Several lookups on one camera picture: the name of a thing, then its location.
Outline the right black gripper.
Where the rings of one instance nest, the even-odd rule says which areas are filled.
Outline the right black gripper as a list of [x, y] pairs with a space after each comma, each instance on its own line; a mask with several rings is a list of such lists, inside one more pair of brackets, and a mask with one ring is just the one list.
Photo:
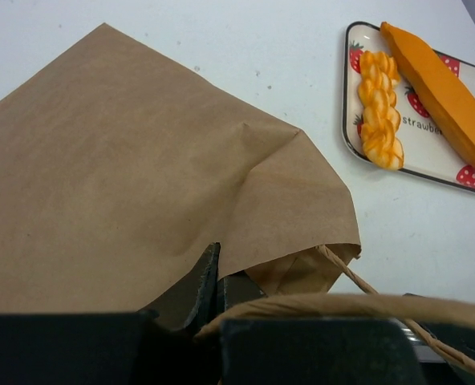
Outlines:
[[[421, 327], [434, 338], [455, 348], [475, 361], [475, 330], [453, 325], [423, 323]], [[404, 324], [401, 329], [411, 342], [420, 361], [427, 384], [475, 384], [475, 375], [447, 363]]]

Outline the brown paper bag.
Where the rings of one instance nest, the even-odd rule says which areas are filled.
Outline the brown paper bag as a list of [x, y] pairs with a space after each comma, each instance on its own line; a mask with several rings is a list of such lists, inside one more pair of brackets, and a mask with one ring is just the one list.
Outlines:
[[[266, 294], [199, 331], [140, 310], [221, 245]], [[0, 102], [0, 384], [423, 384], [407, 326], [475, 305], [330, 294], [355, 208], [307, 134], [101, 25]]]

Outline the long orange fake baguette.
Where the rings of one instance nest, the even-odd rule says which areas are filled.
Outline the long orange fake baguette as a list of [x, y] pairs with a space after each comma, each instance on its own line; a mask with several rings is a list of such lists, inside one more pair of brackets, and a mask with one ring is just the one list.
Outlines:
[[450, 147], [475, 168], [475, 97], [420, 37], [388, 22], [380, 33]]

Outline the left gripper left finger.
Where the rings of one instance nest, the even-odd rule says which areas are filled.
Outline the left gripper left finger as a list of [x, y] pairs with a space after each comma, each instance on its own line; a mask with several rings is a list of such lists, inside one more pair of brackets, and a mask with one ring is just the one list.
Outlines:
[[211, 243], [194, 267], [139, 312], [146, 331], [199, 331], [217, 315], [221, 245]]

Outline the braided yellow fake bread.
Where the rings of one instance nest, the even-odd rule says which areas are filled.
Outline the braided yellow fake bread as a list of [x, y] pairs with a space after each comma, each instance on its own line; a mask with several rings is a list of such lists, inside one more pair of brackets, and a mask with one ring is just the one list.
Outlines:
[[363, 153], [376, 166], [397, 171], [404, 166], [403, 145], [396, 137], [401, 123], [396, 109], [396, 87], [400, 83], [397, 63], [383, 51], [365, 51], [360, 56], [359, 66]]

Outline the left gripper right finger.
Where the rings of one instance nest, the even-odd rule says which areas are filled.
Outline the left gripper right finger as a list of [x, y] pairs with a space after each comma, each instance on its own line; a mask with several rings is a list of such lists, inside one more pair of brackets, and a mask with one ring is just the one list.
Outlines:
[[221, 276], [217, 281], [217, 315], [237, 304], [264, 298], [266, 294], [245, 271]]

